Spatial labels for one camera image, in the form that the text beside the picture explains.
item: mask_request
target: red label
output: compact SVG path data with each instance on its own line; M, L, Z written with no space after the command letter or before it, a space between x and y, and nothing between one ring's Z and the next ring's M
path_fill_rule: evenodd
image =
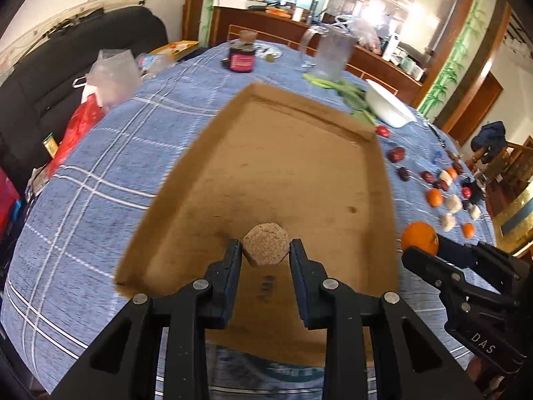
M255 55L233 54L230 69L239 72L248 72L254 68Z

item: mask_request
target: jar with cork lid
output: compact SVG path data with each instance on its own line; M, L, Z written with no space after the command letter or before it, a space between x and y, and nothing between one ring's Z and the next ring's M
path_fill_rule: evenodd
M239 40L230 45L228 58L224 59L223 65L230 71L249 73L255 65L254 42L257 32L242 30Z

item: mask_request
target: white bowl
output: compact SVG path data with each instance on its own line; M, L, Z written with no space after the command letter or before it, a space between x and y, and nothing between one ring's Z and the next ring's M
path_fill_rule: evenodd
M381 120L393 128L401 128L410 121L416 121L410 109L385 87L372 80L366 81L366 101Z

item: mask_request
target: brown counter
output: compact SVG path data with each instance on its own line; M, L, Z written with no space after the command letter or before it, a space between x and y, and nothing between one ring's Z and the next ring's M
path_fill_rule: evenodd
M263 11L226 7L214 8L212 25L211 46L236 39L239 37L239 32L246 29L257 31L260 40L287 45L292 49L298 49L303 33L308 28L308 25L304 23L270 15ZM317 36L311 39L307 47L308 54L314 55L318 41ZM420 82L412 79L392 63L386 62L380 56L360 46L354 48L346 70L362 79L378 82L407 104L411 103L422 87Z

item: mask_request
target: orange fruit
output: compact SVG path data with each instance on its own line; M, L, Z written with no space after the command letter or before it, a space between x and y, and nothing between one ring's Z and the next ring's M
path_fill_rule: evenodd
M470 224L470 222L467 222L466 224L463 224L461 226L463 229L463 235L467 239L472 239L475 235L475 227L474 225Z
M431 207L438 207L442 204L443 197L437 188L433 188L426 192L426 200Z
M455 168L446 168L446 173L448 173L453 180L457 179L457 172L455 171Z
M417 246L426 251L426 253L436 255L437 251L439 251L439 237L430 224L414 222L401 235L402 251L405 251L410 246Z

